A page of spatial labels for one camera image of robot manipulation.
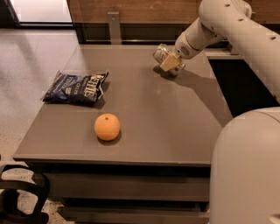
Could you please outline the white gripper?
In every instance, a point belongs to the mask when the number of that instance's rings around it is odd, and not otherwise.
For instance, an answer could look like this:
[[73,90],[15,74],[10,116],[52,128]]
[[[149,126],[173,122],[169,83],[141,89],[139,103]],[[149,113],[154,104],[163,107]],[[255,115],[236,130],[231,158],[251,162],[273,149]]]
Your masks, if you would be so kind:
[[[189,31],[180,34],[175,42],[173,51],[182,59],[190,60],[201,52],[197,38]],[[173,53],[165,54],[160,62],[160,67],[165,71],[171,71],[180,64],[180,59]]]

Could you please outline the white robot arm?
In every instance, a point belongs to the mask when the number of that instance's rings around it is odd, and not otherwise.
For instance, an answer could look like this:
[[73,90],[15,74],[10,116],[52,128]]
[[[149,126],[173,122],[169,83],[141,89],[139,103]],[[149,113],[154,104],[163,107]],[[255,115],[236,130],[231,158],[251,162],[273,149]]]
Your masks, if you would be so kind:
[[251,14],[243,0],[202,0],[198,18],[159,58],[178,74],[184,60],[226,39],[243,60],[214,65],[234,119],[213,150],[209,224],[280,224],[280,38]]

